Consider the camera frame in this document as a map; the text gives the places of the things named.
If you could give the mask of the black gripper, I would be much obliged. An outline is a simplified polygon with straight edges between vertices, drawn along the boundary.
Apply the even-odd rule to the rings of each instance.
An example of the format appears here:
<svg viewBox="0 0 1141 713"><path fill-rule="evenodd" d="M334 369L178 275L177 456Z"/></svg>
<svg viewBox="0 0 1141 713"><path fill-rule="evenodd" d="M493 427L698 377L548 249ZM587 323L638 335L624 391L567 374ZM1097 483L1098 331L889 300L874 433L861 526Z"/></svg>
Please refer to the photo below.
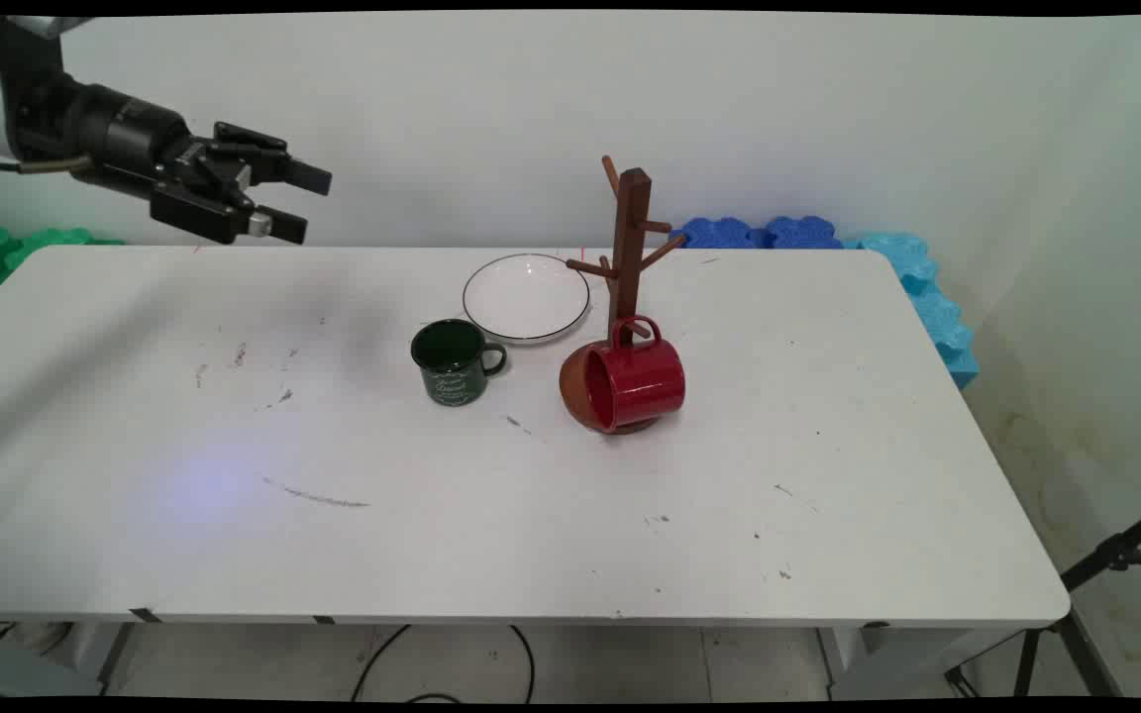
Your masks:
<svg viewBox="0 0 1141 713"><path fill-rule="evenodd" d="M155 221L221 245L241 236L302 245L308 220L254 206L248 191L282 183L327 195L332 184L277 137L230 122L195 133L176 110L99 84L68 104L68 147L89 159L76 179L145 198Z"/></svg>

